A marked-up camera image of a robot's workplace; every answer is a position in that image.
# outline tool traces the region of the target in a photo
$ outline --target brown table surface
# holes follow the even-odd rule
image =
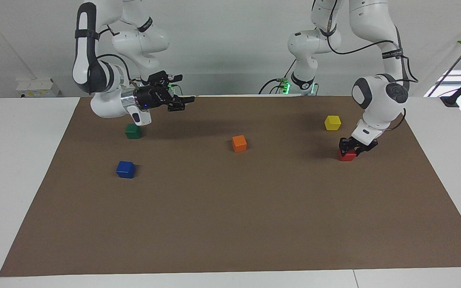
[[[461,216],[407,124],[338,161],[361,115],[350,97],[197,98],[130,140],[82,98],[0,276],[461,266]]]

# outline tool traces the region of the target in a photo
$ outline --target gray wall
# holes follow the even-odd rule
[[[51,77],[65,96],[82,96],[71,80],[73,38],[79,0],[0,0],[0,97],[16,96],[16,78]],[[283,76],[293,57],[291,33],[313,29],[311,1],[147,0],[155,24],[170,35],[170,49],[157,54],[163,69],[183,73],[186,94],[254,94],[267,80]],[[340,51],[368,42],[349,27],[348,5],[338,21]],[[461,2],[391,0],[390,11],[422,96],[459,55]],[[114,29],[126,25],[114,24]],[[100,53],[113,52],[110,35]],[[383,71],[379,49],[354,55],[317,56],[322,95],[349,95],[360,76]]]

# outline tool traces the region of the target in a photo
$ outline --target cube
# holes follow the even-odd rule
[[[338,131],[341,127],[339,116],[328,116],[325,120],[325,127],[328,131]]]
[[[117,167],[117,175],[120,178],[133,179],[136,167],[133,162],[121,161]]]
[[[232,138],[232,147],[235,153],[240,153],[247,150],[247,140],[245,136],[240,135]]]
[[[357,157],[355,150],[348,151],[348,153],[346,153],[344,156],[342,155],[341,150],[339,150],[339,160],[342,162],[351,162],[353,159],[355,159],[355,157]]]
[[[129,124],[126,128],[126,135],[128,139],[140,139],[141,129],[136,124]]]

